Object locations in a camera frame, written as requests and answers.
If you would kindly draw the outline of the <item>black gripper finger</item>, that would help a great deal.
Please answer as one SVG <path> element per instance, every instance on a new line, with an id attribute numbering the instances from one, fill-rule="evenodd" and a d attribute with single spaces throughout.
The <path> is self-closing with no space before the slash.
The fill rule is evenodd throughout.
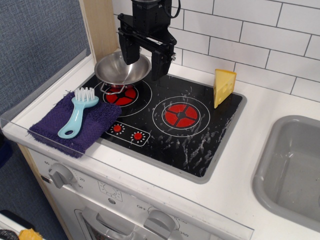
<path id="1" fill-rule="evenodd" d="M 140 46 L 132 35 L 124 33 L 122 30 L 118 32 L 119 44 L 122 57 L 127 65 L 134 64 L 140 58 Z"/>
<path id="2" fill-rule="evenodd" d="M 173 52 L 155 50 L 151 55 L 151 79 L 157 80 L 165 76 L 172 62 Z"/>

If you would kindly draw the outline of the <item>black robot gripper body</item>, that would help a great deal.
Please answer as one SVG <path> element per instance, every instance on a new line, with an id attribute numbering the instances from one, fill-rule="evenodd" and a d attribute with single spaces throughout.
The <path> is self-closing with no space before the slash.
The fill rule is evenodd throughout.
<path id="1" fill-rule="evenodd" d="M 118 31 L 133 36 L 140 48 L 151 53 L 172 51 L 173 61 L 177 40 L 169 33 L 168 27 L 177 16 L 172 13 L 171 0 L 133 0 L 132 15 L 121 13 L 117 17 L 120 22 Z"/>

